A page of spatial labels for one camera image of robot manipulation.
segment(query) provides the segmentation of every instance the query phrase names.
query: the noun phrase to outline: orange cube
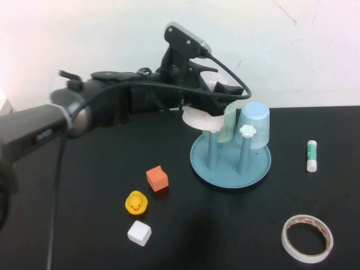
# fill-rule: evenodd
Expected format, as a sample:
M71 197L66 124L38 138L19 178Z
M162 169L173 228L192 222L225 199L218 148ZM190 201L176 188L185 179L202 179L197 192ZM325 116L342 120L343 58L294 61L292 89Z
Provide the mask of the orange cube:
M148 183L155 192L169 185L168 176L163 172L161 166L148 170L146 172L146 177Z

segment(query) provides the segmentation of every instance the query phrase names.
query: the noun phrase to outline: yellow rubber duck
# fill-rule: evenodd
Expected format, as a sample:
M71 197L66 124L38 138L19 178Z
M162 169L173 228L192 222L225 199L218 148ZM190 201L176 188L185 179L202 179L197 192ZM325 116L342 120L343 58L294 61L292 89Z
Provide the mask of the yellow rubber duck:
M147 198L143 193L135 190L126 199L125 208L131 215L140 215L147 208Z

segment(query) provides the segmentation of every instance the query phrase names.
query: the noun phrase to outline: white block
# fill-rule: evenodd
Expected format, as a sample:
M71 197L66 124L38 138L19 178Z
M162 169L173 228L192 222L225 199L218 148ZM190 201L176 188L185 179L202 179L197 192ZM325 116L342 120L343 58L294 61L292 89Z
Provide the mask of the white block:
M135 221L133 226L131 226L130 230L128 231L129 239L141 246L145 246L147 240L150 238L150 235L150 226L140 221Z

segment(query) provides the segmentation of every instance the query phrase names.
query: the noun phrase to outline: double-sided tape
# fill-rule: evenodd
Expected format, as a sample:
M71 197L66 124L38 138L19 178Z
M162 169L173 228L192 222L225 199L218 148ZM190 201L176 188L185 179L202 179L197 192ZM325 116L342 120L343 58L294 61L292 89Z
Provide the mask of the double-sided tape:
M326 248L325 250L317 255L307 255L304 253L301 253L299 250L294 248L292 244L290 243L289 239L287 238L287 229L289 229L292 225L295 225L297 223L307 223L314 227L316 227L319 231L322 232L325 242L326 242ZM329 228L321 221L320 219L313 217L311 215L295 215L291 218L289 218L285 225L283 226L282 233L281 233L281 242L284 246L285 250L296 260L299 260L303 263L318 263L324 260L332 250L332 247L334 246L334 239L332 238L331 231Z

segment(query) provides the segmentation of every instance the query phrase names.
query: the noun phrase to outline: black tabletop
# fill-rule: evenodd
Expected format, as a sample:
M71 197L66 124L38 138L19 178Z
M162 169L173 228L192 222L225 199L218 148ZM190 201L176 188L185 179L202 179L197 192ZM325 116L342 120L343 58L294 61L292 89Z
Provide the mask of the black tabletop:
M139 115L68 141L61 176L54 269L355 269L360 224L360 107L271 110L272 164L257 184L215 188L196 176L190 149L201 134L178 116ZM318 170L306 172L308 140L318 142ZM17 164L20 193L0 233L1 269L44 269L58 142ZM161 165L169 188L154 193L146 171ZM141 216L127 213L133 190L148 198ZM324 221L334 236L316 265L283 249L285 221L297 214ZM148 224L145 247L130 242L135 220ZM322 241L302 228L297 246Z

